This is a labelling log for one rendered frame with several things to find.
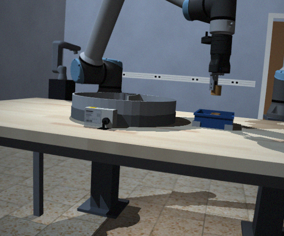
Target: white label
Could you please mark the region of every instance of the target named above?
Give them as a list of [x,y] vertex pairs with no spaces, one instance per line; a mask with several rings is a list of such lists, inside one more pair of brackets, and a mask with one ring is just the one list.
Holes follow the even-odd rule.
[[102,119],[102,111],[100,110],[85,110],[85,123],[100,124]]

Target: tiled floor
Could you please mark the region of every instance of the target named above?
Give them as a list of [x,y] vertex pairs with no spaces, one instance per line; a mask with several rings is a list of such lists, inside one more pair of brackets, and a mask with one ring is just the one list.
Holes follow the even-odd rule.
[[32,152],[0,147],[0,236],[241,236],[257,187],[120,168],[117,219],[85,214],[91,162],[44,155],[44,214],[33,215]]

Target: table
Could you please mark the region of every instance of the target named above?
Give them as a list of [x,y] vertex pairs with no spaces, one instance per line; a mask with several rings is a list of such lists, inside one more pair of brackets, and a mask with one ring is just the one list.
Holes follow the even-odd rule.
[[33,151],[34,215],[43,214],[43,154],[92,161],[91,196],[78,210],[117,218],[120,166],[257,185],[253,222],[243,236],[284,235],[284,122],[234,119],[234,130],[174,125],[101,130],[70,120],[71,102],[28,98],[0,101],[0,146]]

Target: black box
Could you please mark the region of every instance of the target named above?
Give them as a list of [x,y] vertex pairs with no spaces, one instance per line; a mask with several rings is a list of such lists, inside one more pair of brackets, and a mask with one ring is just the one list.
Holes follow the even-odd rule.
[[73,80],[49,79],[48,98],[72,101],[75,92]]

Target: brown door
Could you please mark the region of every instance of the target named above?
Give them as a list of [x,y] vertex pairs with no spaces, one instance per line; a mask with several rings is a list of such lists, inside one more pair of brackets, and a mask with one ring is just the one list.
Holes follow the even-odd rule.
[[266,86],[264,114],[267,113],[273,94],[273,83],[275,71],[283,67],[284,60],[284,22],[273,22],[271,53],[269,61],[268,81]]

